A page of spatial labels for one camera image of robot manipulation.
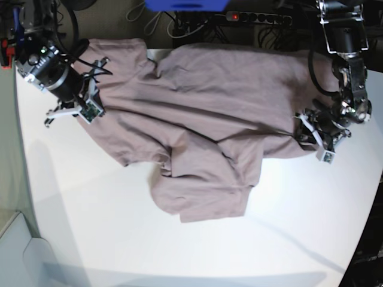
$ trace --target blue object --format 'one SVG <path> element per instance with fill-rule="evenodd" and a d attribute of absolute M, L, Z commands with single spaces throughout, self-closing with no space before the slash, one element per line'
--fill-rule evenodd
<path fill-rule="evenodd" d="M 20 24 L 20 8 L 13 8 L 14 34 L 18 46 L 24 44 L 24 27 Z"/>
<path fill-rule="evenodd" d="M 146 0 L 153 11 L 222 11 L 229 0 Z"/>

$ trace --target power strip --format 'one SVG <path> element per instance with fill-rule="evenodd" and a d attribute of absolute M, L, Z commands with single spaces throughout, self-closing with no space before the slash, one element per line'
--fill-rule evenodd
<path fill-rule="evenodd" d="M 242 23 L 259 23 L 270 25 L 284 25 L 292 26 L 292 16 L 268 14 L 268 13 L 253 13 L 253 12 L 226 12 L 226 20 L 228 22 L 242 22 Z"/>

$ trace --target cable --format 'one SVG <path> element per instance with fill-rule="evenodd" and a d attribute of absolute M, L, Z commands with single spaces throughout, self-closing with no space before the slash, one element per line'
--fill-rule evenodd
<path fill-rule="evenodd" d="M 65 6 L 64 3 L 63 3 L 62 5 L 68 10 L 68 13 L 69 13 L 70 16 L 71 16 L 71 14 L 73 14 L 73 15 L 71 16 L 72 25 L 73 25 L 74 29 L 75 29 L 75 27 L 77 27 L 77 32 L 78 32 L 77 19 L 75 18 L 74 12 L 73 12 L 71 9 L 67 8 L 67 7 Z M 104 69 L 104 68 L 102 68 L 102 67 L 98 67 L 98 66 L 96 66 L 96 65 L 94 65 L 94 64 L 88 63 L 87 61 L 81 60 L 79 57 L 75 57 L 75 56 L 71 55 L 71 53 L 70 53 L 70 52 L 64 47 L 64 45 L 62 44 L 62 41 L 61 41 L 60 36 L 59 36 L 59 33 L 58 33 L 58 31 L 57 31 L 57 29 L 58 29 L 58 23 L 57 23 L 57 3 L 56 3 L 56 1 L 53 1 L 53 3 L 52 3 L 52 8 L 53 8 L 53 26 L 54 26 L 54 33 L 56 34 L 56 38 L 57 38 L 57 41 L 58 41 L 58 43 L 59 43 L 61 49 L 62 49 L 62 50 L 63 50 L 69 57 L 71 57 L 71 58 L 73 58 L 73 59 L 79 61 L 80 63 L 82 63 L 82 64 L 84 64 L 84 65 L 86 65 L 86 66 L 89 66 L 89 67 L 91 67 L 91 68 L 98 69 L 98 70 L 104 72 L 104 73 L 107 74 L 107 75 L 113 75 L 113 73 L 112 73 L 111 71 L 107 70 L 107 69 Z"/>
<path fill-rule="evenodd" d="M 96 83 L 98 83 L 98 81 L 96 80 L 96 78 L 95 77 L 97 77 L 97 76 L 102 76 L 102 75 L 109 75 L 108 73 L 105 73 L 105 72 L 100 72 L 100 73 L 96 73 L 96 74 L 86 74 L 86 75 L 84 75 L 84 77 L 83 77 L 83 82 L 85 82 L 86 80 L 88 80 L 88 79 L 94 79 L 95 81 L 96 81 Z"/>
<path fill-rule="evenodd" d="M 276 38 L 274 39 L 274 42 L 271 43 L 270 48 L 273 48 L 274 50 L 278 51 L 281 39 L 283 39 L 283 29 L 280 29 L 278 31 L 278 34 L 277 34 Z"/>
<path fill-rule="evenodd" d="M 220 31 L 217 29 L 216 26 L 213 27 L 213 31 L 212 32 L 214 32 L 214 37 L 213 37 L 212 40 L 217 38 L 218 40 L 220 40 L 221 43 L 223 43 L 223 44 L 227 43 L 225 37 L 220 33 Z"/>
<path fill-rule="evenodd" d="M 317 80 L 317 77 L 315 76 L 315 71 L 314 71 L 314 52 L 315 52 L 315 48 L 317 47 L 317 43 L 315 43 L 315 40 L 314 40 L 314 37 L 312 39 L 312 45 L 311 45 L 311 48 L 310 48 L 310 51 L 309 51 L 309 57 L 308 57 L 308 62 L 309 62 L 309 73 L 310 73 L 310 77 L 311 77 L 311 81 L 313 82 L 314 86 L 317 88 L 317 90 L 325 95 L 325 96 L 328 96 L 328 97 L 335 97 L 339 94 L 339 92 L 337 91 L 326 91 L 325 89 L 323 89 L 318 80 Z"/>
<path fill-rule="evenodd" d="M 223 35 L 223 38 L 226 41 L 226 43 L 230 44 L 230 41 L 229 41 L 228 37 L 226 36 L 226 34 L 223 32 L 222 27 L 221 26 L 217 26 L 217 29 Z"/>
<path fill-rule="evenodd" d="M 323 147 L 323 140 L 322 140 L 321 136 L 319 135 L 318 131 L 308 121 L 307 115 L 300 114 L 299 118 L 302 121 L 302 123 L 305 125 L 305 127 L 312 133 L 315 140 L 317 141 L 317 144 L 320 147 Z"/>
<path fill-rule="evenodd" d="M 164 13 L 165 13 L 167 16 L 169 16 L 169 17 L 174 21 L 174 24 L 177 24 L 177 25 L 178 25 L 176 19 L 175 19 L 173 16 L 171 16 L 171 15 L 170 15 L 168 12 L 166 12 L 166 11 L 164 11 Z"/>
<path fill-rule="evenodd" d="M 280 32 L 281 32 L 281 30 L 279 30 L 278 34 L 276 34 L 274 31 L 272 31 L 272 33 L 274 35 L 274 38 L 270 37 L 270 39 L 265 43 L 265 48 L 266 49 L 271 49 L 273 46 L 275 46 L 275 42 L 280 37 Z"/>
<path fill-rule="evenodd" d="M 259 45 L 260 48 L 262 48 L 263 41 L 266 39 L 266 37 L 268 35 L 271 34 L 272 31 L 273 31 L 273 27 L 264 27 L 264 28 L 259 30 L 259 32 L 258 32 L 258 45 Z"/>
<path fill-rule="evenodd" d="M 61 19 L 57 21 L 57 24 L 60 24 L 64 20 L 64 15 L 60 11 L 57 11 L 57 13 L 61 15 Z"/>
<path fill-rule="evenodd" d="M 209 20 L 206 20 L 201 26 L 199 26 L 197 29 L 193 30 L 192 32 L 189 32 L 185 35 L 182 35 L 182 36 L 173 36 L 170 31 L 169 31 L 169 28 L 170 28 L 170 25 L 173 23 L 173 21 L 170 21 L 169 24 L 168 24 L 168 27 L 166 28 L 166 31 L 168 32 L 168 35 L 170 38 L 172 39 L 182 39 L 182 38 L 186 38 L 186 37 L 189 37 L 195 33 L 197 33 L 198 31 L 200 31 L 203 27 L 205 27 L 206 23 L 208 22 Z"/>
<path fill-rule="evenodd" d="M 136 10 L 138 10 L 138 14 L 136 17 L 134 18 L 130 18 L 130 15 L 135 12 Z M 140 4 L 132 7 L 126 14 L 125 14 L 125 19 L 126 21 L 128 22 L 135 22 L 137 21 L 143 14 L 143 12 L 145 11 L 145 1 L 141 2 Z M 154 31 L 156 30 L 157 26 L 158 26 L 158 23 L 160 21 L 160 18 L 162 16 L 162 12 L 158 12 L 144 27 L 144 34 L 146 36 L 152 36 L 152 34 L 154 33 Z M 152 27 L 151 30 L 149 30 L 149 32 L 147 32 L 148 28 L 150 28 L 150 26 L 153 24 L 154 22 L 154 25 Z"/>

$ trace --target floor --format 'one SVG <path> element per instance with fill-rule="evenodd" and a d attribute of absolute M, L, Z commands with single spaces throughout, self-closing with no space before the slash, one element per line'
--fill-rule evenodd
<path fill-rule="evenodd" d="M 15 93 L 14 70 L 0 69 L 0 231 L 23 212 L 31 235 L 39 237 L 26 176 Z"/>

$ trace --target white table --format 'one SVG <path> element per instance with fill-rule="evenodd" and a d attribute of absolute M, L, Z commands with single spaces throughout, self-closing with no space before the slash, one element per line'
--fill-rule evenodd
<path fill-rule="evenodd" d="M 383 168 L 376 120 L 330 166 L 265 160 L 242 218 L 181 224 L 149 194 L 149 163 L 120 167 L 72 117 L 43 125 L 56 99 L 17 77 L 32 196 L 71 286 L 338 286 Z M 383 75 L 370 73 L 375 115 Z"/>

